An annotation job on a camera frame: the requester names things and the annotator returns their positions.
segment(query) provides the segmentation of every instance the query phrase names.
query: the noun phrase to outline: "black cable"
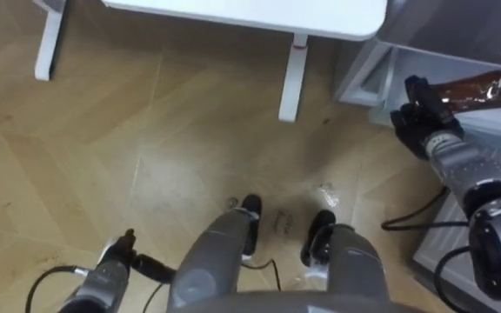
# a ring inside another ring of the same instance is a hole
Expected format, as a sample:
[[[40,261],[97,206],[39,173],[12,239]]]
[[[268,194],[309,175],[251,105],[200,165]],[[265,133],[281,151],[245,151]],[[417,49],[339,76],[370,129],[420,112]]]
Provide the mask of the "black cable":
[[[454,310],[457,313],[469,313],[468,310],[464,310],[457,306],[454,302],[448,298],[448,296],[444,293],[444,287],[442,286],[442,271],[444,270],[445,265],[454,257],[460,256],[464,253],[469,252],[469,247],[457,248],[452,250],[444,257],[440,259],[438,265],[436,265],[436,269],[434,270],[434,288],[436,288],[436,293],[450,309]]]
[[[51,268],[49,270],[46,270],[40,277],[36,279],[36,281],[32,284],[32,287],[30,287],[30,291],[28,292],[28,296],[26,297],[26,305],[24,306],[24,312],[30,313],[30,310],[32,309],[32,300],[34,298],[34,294],[36,293],[36,289],[38,288],[38,285],[49,275],[55,274],[55,273],[72,273],[75,274],[75,271],[77,269],[82,269],[78,266],[74,265],[65,265],[65,266],[56,266],[54,268]]]
[[[435,222],[435,223],[419,223],[419,224],[409,224],[409,225],[395,225],[397,223],[402,223],[408,221],[416,216],[419,216],[421,213],[427,211],[431,208],[436,201],[442,197],[448,191],[447,188],[443,187],[438,194],[433,197],[425,206],[422,208],[415,210],[414,212],[401,216],[398,218],[394,218],[388,221],[383,222],[380,226],[383,230],[387,231],[403,231],[403,230],[429,230],[434,228],[443,228],[443,227],[469,227],[467,222]],[[455,256],[463,254],[469,251],[469,247],[463,247],[459,249],[452,250],[448,252],[444,257],[438,261],[438,265],[434,270],[434,287],[440,300],[445,303],[450,309],[454,310],[457,313],[469,313],[469,311],[464,310],[453,303],[450,298],[444,293],[444,289],[442,286],[442,270],[444,266]]]
[[[279,271],[277,271],[277,264],[276,264],[276,261],[274,261],[274,259],[271,259],[266,264],[259,265],[259,266],[251,266],[251,265],[245,264],[245,263],[241,263],[241,266],[243,266],[244,268],[249,269],[249,270],[263,270],[263,269],[267,268],[270,264],[272,264],[272,266],[274,267],[274,274],[276,275],[277,290],[281,291],[282,284],[279,282]]]
[[[150,297],[148,298],[148,300],[146,301],[146,304],[144,305],[144,309],[143,309],[143,313],[146,313],[146,310],[148,309],[148,307],[150,306],[150,303],[152,302],[152,299],[154,298],[154,296],[156,295],[156,293],[162,289],[162,287],[164,286],[163,283],[160,283],[155,289],[154,291],[152,291],[152,294],[150,295]]]
[[[457,226],[469,226],[467,222],[435,222],[435,223],[420,223],[414,225],[395,225],[397,223],[402,223],[412,219],[413,217],[419,216],[423,212],[427,211],[431,208],[438,199],[443,196],[448,191],[447,188],[443,187],[438,194],[433,197],[427,204],[425,204],[422,208],[406,215],[398,218],[394,218],[391,220],[387,220],[381,224],[383,230],[388,231],[402,231],[402,230],[428,230],[432,228],[441,228],[441,227],[457,227]]]

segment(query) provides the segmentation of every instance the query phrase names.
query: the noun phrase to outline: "black glove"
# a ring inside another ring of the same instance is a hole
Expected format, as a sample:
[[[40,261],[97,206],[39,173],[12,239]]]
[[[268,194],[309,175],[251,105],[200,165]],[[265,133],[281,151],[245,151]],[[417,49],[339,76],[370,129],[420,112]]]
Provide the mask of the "black glove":
[[[459,121],[447,110],[426,79],[409,77],[405,80],[405,88],[411,103],[392,111],[391,123],[399,141],[416,157],[428,160],[424,149],[426,139],[437,131],[448,130],[463,138]]]

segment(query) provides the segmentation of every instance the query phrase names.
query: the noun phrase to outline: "white table leg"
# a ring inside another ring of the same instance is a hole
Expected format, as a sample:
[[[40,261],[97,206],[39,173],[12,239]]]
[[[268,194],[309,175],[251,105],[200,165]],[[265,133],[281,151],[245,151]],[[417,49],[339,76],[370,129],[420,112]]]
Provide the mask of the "white table leg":
[[[289,53],[287,71],[285,72],[284,90],[282,91],[282,101],[279,106],[278,118],[285,122],[295,122],[297,119],[297,109],[299,98],[301,97],[301,87],[303,86],[304,66],[306,65],[306,54],[308,51],[307,35],[295,34],[293,44]]]
[[[48,12],[42,34],[42,42],[38,51],[38,58],[34,68],[34,77],[37,80],[49,81],[51,65],[55,55],[59,30],[63,20],[63,12],[67,0],[34,0],[42,9]]]

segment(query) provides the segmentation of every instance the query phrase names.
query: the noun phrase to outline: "bottle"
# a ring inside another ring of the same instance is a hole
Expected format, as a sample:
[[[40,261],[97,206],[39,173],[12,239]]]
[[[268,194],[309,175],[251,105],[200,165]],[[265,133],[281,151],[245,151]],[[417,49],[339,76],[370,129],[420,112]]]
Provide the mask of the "bottle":
[[[501,70],[431,87],[453,113],[501,108]]]

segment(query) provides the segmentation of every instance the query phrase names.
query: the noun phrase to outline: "parquet floor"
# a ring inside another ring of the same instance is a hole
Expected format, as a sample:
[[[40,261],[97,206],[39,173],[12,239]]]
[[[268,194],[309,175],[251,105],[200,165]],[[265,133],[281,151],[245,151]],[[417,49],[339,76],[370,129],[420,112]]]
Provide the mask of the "parquet floor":
[[[91,266],[110,236],[177,266],[229,197],[256,192],[264,220],[256,263],[274,257],[285,289],[331,186],[341,222],[384,259],[391,297],[447,311],[403,266],[418,239],[382,220],[438,192],[427,164],[367,110],[331,101],[335,41],[313,38],[297,123],[277,120],[291,35],[106,9],[72,1],[49,83],[33,63],[43,14],[0,0],[0,312],[23,310],[34,279],[60,263]],[[78,278],[55,276],[33,312],[55,312]],[[241,290],[274,289],[271,269],[242,270]],[[122,312],[154,283],[133,274]],[[150,311],[162,312],[167,292]]]

